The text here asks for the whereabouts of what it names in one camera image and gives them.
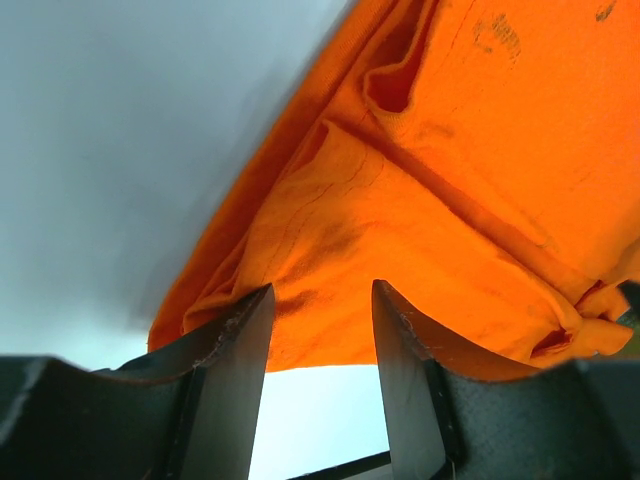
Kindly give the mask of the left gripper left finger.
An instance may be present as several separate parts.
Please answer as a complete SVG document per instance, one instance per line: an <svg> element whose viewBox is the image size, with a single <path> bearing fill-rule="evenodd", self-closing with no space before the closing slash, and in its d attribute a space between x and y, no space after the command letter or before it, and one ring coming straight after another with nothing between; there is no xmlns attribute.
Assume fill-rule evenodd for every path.
<svg viewBox="0 0 640 480"><path fill-rule="evenodd" d="M249 474L275 318L267 284L204 326L105 375L177 387L167 434L153 465L127 447L95 479L245 479Z"/></svg>

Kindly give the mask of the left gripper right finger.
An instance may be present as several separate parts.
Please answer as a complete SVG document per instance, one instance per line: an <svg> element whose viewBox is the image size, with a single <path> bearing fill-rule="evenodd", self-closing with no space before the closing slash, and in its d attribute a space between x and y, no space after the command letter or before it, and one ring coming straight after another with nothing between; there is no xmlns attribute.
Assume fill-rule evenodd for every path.
<svg viewBox="0 0 640 480"><path fill-rule="evenodd" d="M510 381L536 372L425 315L388 281L371 290L391 467L396 479L454 479L465 448L449 377Z"/></svg>

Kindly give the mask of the orange t shirt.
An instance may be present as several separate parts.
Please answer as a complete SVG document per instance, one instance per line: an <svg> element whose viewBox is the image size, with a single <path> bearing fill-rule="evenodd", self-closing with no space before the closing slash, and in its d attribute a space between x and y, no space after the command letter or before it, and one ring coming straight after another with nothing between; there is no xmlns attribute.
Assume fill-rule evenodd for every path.
<svg viewBox="0 0 640 480"><path fill-rule="evenodd" d="M631 339L635 1L361 1L161 306L157 350L269 284L272 371L372 364L371 286L546 367Z"/></svg>

